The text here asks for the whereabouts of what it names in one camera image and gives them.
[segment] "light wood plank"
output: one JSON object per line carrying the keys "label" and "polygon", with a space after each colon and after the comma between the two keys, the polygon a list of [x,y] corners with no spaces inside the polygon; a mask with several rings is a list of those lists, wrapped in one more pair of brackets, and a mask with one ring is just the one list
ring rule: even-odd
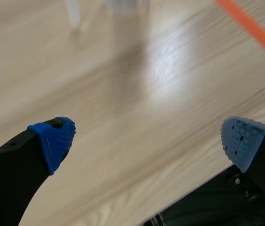
{"label": "light wood plank", "polygon": [[226,117],[265,123],[265,49],[214,1],[83,2],[78,32],[62,0],[0,3],[0,145],[55,116],[77,127],[21,225],[137,225],[230,165]]}

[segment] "bolt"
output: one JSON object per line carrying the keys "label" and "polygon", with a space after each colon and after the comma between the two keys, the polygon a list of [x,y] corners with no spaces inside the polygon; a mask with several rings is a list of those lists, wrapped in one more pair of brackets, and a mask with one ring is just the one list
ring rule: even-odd
{"label": "bolt", "polygon": [[236,178],[236,179],[235,179],[235,184],[236,184],[236,185],[240,184],[240,179],[239,179],[239,178]]}

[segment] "orange line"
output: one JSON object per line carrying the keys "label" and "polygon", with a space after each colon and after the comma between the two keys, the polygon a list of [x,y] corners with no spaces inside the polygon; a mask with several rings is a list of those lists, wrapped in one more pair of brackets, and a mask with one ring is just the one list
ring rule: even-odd
{"label": "orange line", "polygon": [[265,47],[265,30],[232,0],[216,0],[237,22]]}

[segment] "white object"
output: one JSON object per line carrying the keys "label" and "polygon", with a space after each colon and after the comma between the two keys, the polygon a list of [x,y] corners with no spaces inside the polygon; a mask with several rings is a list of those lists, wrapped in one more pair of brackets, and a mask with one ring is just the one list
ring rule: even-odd
{"label": "white object", "polygon": [[78,0],[65,0],[67,12],[73,28],[80,25],[81,15]]}
{"label": "white object", "polygon": [[148,0],[107,0],[107,5],[115,12],[119,13],[135,13]]}

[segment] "textured rubber grip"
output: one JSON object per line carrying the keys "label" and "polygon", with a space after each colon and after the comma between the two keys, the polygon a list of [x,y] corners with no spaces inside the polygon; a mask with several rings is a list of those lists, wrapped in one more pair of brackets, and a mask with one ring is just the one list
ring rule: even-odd
{"label": "textured rubber grip", "polygon": [[264,136],[264,124],[241,117],[226,119],[221,128],[225,154],[243,173],[249,168]]}
{"label": "textured rubber grip", "polygon": [[54,119],[63,120],[62,128],[56,129],[45,123],[37,123],[27,128],[39,135],[50,175],[53,175],[60,166],[62,157],[71,148],[76,133],[75,123],[69,118],[56,117]]}

